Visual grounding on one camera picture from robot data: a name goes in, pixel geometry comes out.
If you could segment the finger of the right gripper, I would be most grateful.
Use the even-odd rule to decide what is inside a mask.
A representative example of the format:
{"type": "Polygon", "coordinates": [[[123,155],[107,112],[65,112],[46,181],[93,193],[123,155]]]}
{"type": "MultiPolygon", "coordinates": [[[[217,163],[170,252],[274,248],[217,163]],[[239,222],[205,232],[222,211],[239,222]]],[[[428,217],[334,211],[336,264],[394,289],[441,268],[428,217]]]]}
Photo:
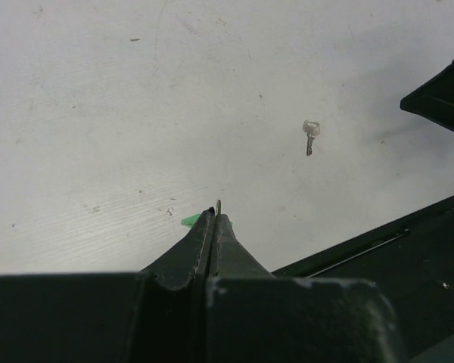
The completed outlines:
{"type": "Polygon", "coordinates": [[[454,60],[441,73],[402,98],[400,109],[454,132],[454,60]]]}

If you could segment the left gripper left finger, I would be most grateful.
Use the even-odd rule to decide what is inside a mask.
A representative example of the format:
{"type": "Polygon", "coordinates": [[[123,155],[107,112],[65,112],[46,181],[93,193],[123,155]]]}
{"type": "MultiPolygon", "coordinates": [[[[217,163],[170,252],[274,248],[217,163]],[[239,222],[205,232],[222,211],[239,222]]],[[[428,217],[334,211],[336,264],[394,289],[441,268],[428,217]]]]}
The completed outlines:
{"type": "Polygon", "coordinates": [[[204,210],[179,242],[138,273],[141,289],[202,291],[210,266],[215,221],[215,209],[204,210]]]}

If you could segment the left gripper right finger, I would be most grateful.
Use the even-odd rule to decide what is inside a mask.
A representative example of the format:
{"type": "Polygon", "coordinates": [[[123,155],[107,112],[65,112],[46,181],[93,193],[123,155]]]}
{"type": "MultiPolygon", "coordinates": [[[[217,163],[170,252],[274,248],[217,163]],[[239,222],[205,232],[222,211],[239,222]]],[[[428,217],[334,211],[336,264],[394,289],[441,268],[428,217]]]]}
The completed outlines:
{"type": "Polygon", "coordinates": [[[274,278],[238,241],[227,215],[216,217],[211,275],[218,278],[274,278]]]}

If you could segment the green key tag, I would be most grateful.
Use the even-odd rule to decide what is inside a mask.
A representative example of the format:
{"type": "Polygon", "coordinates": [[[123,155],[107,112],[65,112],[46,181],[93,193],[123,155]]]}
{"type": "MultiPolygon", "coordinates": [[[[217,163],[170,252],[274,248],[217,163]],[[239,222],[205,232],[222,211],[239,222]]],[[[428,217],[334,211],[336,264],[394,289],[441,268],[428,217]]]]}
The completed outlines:
{"type": "Polygon", "coordinates": [[[209,224],[215,222],[216,215],[212,213],[200,213],[186,217],[181,220],[181,225],[187,228],[207,228],[209,224]]]}

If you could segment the metal keyring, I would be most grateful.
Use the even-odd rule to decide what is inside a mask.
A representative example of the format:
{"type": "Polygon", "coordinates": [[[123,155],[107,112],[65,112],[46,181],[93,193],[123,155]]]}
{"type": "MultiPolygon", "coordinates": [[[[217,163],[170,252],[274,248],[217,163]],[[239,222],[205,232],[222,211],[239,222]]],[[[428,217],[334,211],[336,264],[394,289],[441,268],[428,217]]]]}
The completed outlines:
{"type": "Polygon", "coordinates": [[[217,200],[216,203],[216,216],[220,217],[222,215],[222,203],[221,200],[217,200]]]}

